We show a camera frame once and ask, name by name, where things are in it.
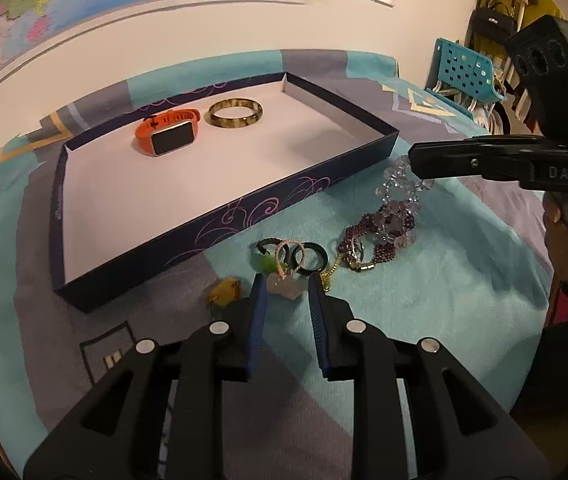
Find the tortoiseshell bangle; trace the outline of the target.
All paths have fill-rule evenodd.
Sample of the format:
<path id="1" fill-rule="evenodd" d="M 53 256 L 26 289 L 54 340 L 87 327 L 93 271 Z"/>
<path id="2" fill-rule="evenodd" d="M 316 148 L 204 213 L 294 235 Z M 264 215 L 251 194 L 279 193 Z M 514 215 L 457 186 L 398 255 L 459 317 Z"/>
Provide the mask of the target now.
<path id="1" fill-rule="evenodd" d="M 262 116 L 262 105 L 246 98 L 229 98 L 215 102 L 207 112 L 208 122 L 223 129 L 252 126 L 259 122 Z"/>

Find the orange smart watch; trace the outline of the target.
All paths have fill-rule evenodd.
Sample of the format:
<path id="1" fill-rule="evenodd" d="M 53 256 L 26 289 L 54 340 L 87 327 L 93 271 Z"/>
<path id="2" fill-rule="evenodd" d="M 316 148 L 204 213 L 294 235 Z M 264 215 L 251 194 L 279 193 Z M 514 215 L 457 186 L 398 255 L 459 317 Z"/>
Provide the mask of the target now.
<path id="1" fill-rule="evenodd" d="M 150 156 L 162 156 L 192 144 L 198 133 L 200 113 L 180 108 L 148 116 L 135 129 L 138 148 Z"/>

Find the blue perforated plastic chair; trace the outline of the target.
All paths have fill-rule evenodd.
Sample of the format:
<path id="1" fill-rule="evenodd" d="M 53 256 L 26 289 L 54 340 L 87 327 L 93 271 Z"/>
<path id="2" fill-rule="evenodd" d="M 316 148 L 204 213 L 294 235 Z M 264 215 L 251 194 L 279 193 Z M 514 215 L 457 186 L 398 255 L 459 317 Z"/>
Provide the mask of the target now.
<path id="1" fill-rule="evenodd" d="M 478 122 L 505 99 L 496 82 L 488 56 L 444 38 L 435 41 L 425 87 L 431 96 Z"/>

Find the teal grey bedsheet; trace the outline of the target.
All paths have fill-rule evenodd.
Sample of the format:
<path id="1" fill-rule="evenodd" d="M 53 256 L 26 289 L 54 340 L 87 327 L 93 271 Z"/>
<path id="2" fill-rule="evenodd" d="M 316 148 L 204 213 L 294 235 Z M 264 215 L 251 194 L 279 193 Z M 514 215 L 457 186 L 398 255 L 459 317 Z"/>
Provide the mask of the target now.
<path id="1" fill-rule="evenodd" d="M 213 96 L 234 80 L 289 70 L 328 84 L 396 127 L 392 152 L 460 140 L 476 127 L 404 81 L 389 56 L 336 50 L 259 51 L 153 70 L 101 90 L 106 116 Z M 0 157 L 0 440 L 17 468 L 106 371 L 106 356 L 152 338 L 170 344 L 211 319 L 206 297 L 226 278 L 248 286 L 265 237 L 334 250 L 380 202 L 384 165 L 351 177 L 293 173 L 289 191 L 250 200 L 240 191 L 185 237 L 166 270 L 91 313 L 58 296 L 49 269 L 49 215 L 60 142 Z M 541 197 L 513 183 L 444 179 L 420 197 L 412 244 L 362 273 L 338 270 L 332 293 L 394 338 L 440 340 L 504 407 L 522 388 L 546 317 L 551 269 Z M 235 479 L 342 479 L 352 390 L 318 367 L 309 304 L 268 302 L 256 377 L 229 388 L 226 452 Z"/>

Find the black handbag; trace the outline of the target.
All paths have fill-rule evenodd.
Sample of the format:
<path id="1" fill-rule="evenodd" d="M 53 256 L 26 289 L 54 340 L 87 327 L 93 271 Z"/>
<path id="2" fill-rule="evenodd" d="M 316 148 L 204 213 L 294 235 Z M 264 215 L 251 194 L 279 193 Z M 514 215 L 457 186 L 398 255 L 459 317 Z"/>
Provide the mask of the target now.
<path id="1" fill-rule="evenodd" d="M 517 22 L 512 16 L 493 8 L 479 8 L 470 17 L 474 34 L 503 46 L 517 32 Z"/>

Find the yellow hanging garment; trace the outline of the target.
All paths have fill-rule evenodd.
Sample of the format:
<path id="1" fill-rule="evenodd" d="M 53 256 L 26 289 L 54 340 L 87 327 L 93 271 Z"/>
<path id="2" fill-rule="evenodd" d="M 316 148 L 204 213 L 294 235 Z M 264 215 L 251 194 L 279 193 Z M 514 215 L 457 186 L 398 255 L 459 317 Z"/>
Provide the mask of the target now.
<path id="1" fill-rule="evenodd" d="M 493 8 L 504 15 L 509 15 L 518 20 L 520 2 L 518 0 L 479 0 L 479 6 Z M 554 18 L 564 18 L 565 15 L 554 0 L 528 0 L 524 10 L 522 27 L 525 28 L 543 15 L 551 15 Z"/>

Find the navy shallow box tray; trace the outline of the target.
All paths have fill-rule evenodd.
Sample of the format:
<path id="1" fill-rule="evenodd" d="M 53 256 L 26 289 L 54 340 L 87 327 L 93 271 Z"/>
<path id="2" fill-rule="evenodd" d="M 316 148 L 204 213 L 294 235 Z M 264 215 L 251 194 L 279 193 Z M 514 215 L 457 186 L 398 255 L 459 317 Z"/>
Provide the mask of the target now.
<path id="1" fill-rule="evenodd" d="M 344 88 L 274 73 L 184 94 L 196 110 L 247 98 L 263 114 L 238 129 L 202 122 L 191 144 L 160 156 L 136 146 L 139 117 L 68 141 L 51 200 L 54 292 L 90 312 L 385 159 L 398 130 Z"/>

